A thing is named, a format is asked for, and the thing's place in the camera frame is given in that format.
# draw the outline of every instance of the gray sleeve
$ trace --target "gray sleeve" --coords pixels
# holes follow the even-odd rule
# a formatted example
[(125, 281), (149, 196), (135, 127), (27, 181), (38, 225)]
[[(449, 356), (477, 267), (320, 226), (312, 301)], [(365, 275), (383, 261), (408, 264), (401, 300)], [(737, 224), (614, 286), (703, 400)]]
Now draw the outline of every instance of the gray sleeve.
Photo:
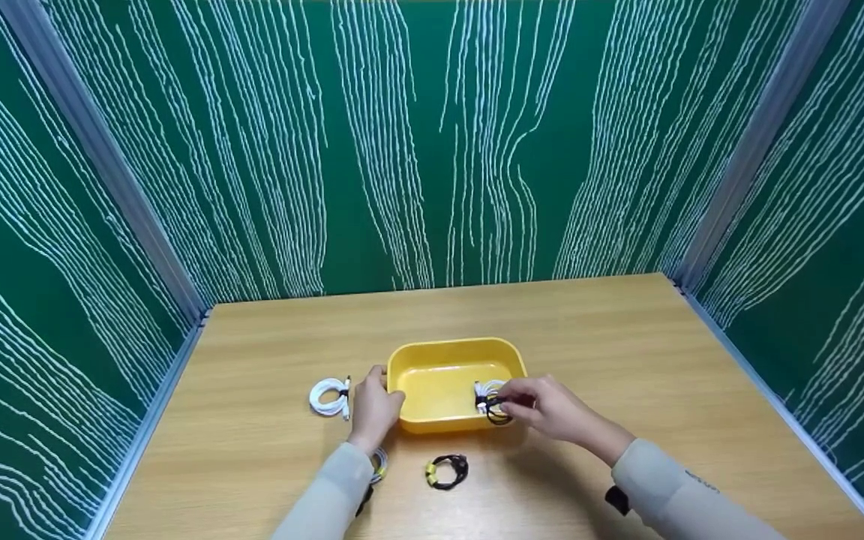
[(356, 518), (373, 471), (366, 454), (342, 443), (279, 523), (271, 540), (341, 540)]
[(642, 523), (666, 540), (783, 538), (647, 440), (628, 446), (613, 479)]

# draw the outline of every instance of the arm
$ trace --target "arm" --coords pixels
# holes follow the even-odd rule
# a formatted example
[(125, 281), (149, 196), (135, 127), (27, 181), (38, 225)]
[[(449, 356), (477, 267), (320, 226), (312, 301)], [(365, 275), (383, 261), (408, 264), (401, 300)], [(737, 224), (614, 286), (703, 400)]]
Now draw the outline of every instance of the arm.
[(371, 455), (395, 426), (405, 402), (401, 391), (387, 392), (384, 375), (382, 366), (373, 366), (356, 384), (349, 439), (329, 455), (271, 540), (341, 540), (346, 535), (369, 488)]
[(587, 406), (562, 383), (512, 379), (499, 391), (503, 409), (548, 437), (571, 442), (613, 469), (615, 485), (642, 523), (668, 540), (781, 540), (771, 526), (735, 505), (668, 457)]
[(342, 443), (289, 510), (271, 540), (340, 540), (356, 516), (373, 475), (371, 459)]
[(735, 505), (657, 445), (635, 439), (613, 467), (613, 479), (642, 523), (669, 540), (781, 540), (768, 523)]

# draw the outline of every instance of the wrist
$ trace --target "wrist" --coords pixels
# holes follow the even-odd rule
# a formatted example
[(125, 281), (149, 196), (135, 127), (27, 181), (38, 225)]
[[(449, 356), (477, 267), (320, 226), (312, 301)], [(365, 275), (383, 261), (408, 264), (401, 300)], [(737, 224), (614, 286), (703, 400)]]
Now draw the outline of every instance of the wrist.
[(375, 451), (380, 447), (380, 444), (371, 440), (371, 437), (366, 437), (360, 433), (350, 433), (346, 442), (362, 451), (362, 454), (368, 457), (375, 454)]
[(593, 413), (578, 444), (611, 468), (633, 441), (635, 435), (626, 428)]

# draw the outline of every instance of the metal frame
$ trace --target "metal frame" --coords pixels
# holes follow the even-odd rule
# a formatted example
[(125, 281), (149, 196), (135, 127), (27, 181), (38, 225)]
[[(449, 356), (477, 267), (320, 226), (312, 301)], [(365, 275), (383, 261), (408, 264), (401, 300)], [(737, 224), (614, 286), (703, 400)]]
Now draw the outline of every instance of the metal frame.
[(702, 279), (735, 212), (752, 189), (759, 165), (849, 7), (849, 1), (812, 0), (803, 11), (735, 145), (709, 209), (692, 236), (685, 257), (672, 274), (673, 281), (683, 290), (692, 290)]
[(813, 457), (816, 461), (819, 462), (820, 465), (826, 472), (829, 473), (829, 476), (839, 485), (839, 488), (842, 489), (844, 494), (853, 502), (855, 507), (862, 512), (864, 516), (864, 496), (861, 496), (855, 487), (849, 482), (849, 478), (846, 478), (845, 475), (839, 471), (838, 467), (827, 457), (826, 452), (822, 451), (822, 448), (819, 447), (818, 444), (812, 439), (809, 435), (809, 432), (806, 431), (802, 424), (799, 424), (799, 421), (796, 420), (795, 416), (789, 411), (788, 408), (785, 408), (785, 402), (782, 402), (782, 398), (777, 396), (765, 383), (765, 380), (762, 379), (761, 376), (755, 372), (754, 367), (749, 363), (749, 360), (745, 359), (745, 356), (742, 355), (737, 346), (731, 342), (731, 339), (722, 331), (722, 328), (719, 328), (719, 325), (716, 324), (716, 321), (706, 312), (706, 308), (702, 307), (702, 304), (699, 304), (699, 301), (696, 300), (692, 294), (683, 293), (683, 297), (687, 303), (692, 307), (692, 310), (695, 311), (695, 314), (702, 319), (702, 322), (706, 324), (706, 327), (709, 328), (709, 331), (712, 332), (712, 335), (718, 339), (719, 343), (723, 346), (726, 352), (729, 353), (731, 358), (735, 360), (735, 363), (748, 375), (748, 379), (751, 380), (751, 383), (757, 387), (758, 391), (761, 392), (762, 396), (765, 397), (766, 401), (771, 404), (772, 408), (774, 408), (775, 412), (778, 413), (778, 416), (782, 417), (782, 420), (785, 420), (785, 424), (788, 425), (792, 433), (796, 434), (796, 437), (799, 437), (799, 440), (802, 441), (802, 444), (812, 452)]
[(48, 14), (38, 0), (0, 0), (0, 14), (79, 138), (82, 150), (109, 189), (182, 315), (190, 322), (198, 322), (206, 311), (206, 303), (172, 249), (158, 216), (92, 102), (92, 93), (72, 65)]
[(205, 315), (202, 315), (196, 327), (190, 329), (188, 335), (185, 336), (185, 342), (182, 342), (181, 348), (175, 353), (172, 367), (165, 373), (158, 391), (155, 392), (151, 403), (148, 404), (145, 418), (142, 419), (142, 424), (135, 431), (133, 443), (131, 443), (126, 457), (115, 473), (115, 478), (112, 479), (109, 491), (106, 492), (106, 498), (102, 500), (102, 505), (99, 505), (99, 509), (96, 510), (95, 516), (92, 518), (92, 523), (85, 531), (85, 537), (83, 537), (85, 540), (101, 540), (106, 535), (106, 531), (109, 530), (109, 525), (113, 522), (113, 516), (116, 515), (116, 509), (126, 493), (126, 488), (129, 488), (129, 482), (133, 478), (135, 469), (138, 468), (142, 454), (148, 447), (149, 441), (152, 440), (155, 426), (158, 426), (162, 413), (165, 413), (165, 406), (169, 404), (172, 392), (179, 384), (179, 377), (182, 376), (182, 371), (185, 371), (185, 365), (188, 364), (196, 343), (199, 342), (206, 322), (209, 321), (209, 315), (212, 315), (212, 310), (206, 311)]

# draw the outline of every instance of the person's left hand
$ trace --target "person's left hand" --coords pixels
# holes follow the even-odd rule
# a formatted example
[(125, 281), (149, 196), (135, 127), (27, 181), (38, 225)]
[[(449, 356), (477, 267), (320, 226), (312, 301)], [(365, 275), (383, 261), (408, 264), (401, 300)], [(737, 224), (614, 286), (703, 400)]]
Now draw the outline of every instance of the person's left hand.
[(388, 393), (385, 367), (374, 365), (363, 382), (352, 393), (352, 430), (349, 444), (372, 455), (381, 446), (385, 435), (395, 426), (405, 402), (401, 390)]

